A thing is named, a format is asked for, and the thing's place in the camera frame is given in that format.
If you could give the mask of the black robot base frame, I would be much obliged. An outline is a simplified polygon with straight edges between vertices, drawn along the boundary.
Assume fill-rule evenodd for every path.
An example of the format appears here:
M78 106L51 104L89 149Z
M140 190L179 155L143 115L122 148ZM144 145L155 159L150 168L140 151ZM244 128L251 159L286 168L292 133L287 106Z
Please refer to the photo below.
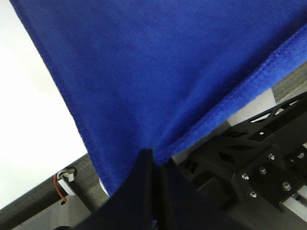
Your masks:
M213 136L178 167L201 195L248 229L306 229L307 95Z

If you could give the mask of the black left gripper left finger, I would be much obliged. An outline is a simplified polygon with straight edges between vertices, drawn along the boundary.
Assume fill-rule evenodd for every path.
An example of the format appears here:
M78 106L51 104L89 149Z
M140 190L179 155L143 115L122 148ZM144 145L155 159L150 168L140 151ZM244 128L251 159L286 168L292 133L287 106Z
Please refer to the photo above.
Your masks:
M151 230L153 154L142 149L120 188L74 230Z

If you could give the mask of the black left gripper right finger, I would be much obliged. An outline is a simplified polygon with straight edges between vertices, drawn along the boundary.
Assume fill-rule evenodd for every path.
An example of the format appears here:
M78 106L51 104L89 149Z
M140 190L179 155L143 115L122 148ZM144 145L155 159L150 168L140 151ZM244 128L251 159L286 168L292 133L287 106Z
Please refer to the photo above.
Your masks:
M161 230L241 230L242 225L200 195L174 161L160 167Z

